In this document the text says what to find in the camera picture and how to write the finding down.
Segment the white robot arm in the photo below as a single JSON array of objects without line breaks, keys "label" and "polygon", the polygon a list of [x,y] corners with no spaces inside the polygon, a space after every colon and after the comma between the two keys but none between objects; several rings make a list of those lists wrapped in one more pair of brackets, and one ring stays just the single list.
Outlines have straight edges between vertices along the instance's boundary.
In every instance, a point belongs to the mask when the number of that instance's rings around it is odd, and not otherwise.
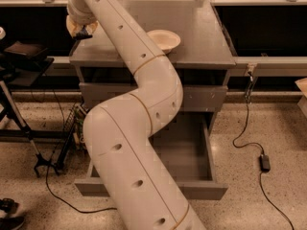
[{"label": "white robot arm", "polygon": [[68,0],[80,26],[99,23],[136,89],[93,107],[83,122],[91,162],[128,230],[206,230],[149,139],[177,115],[177,72],[117,0]]}]

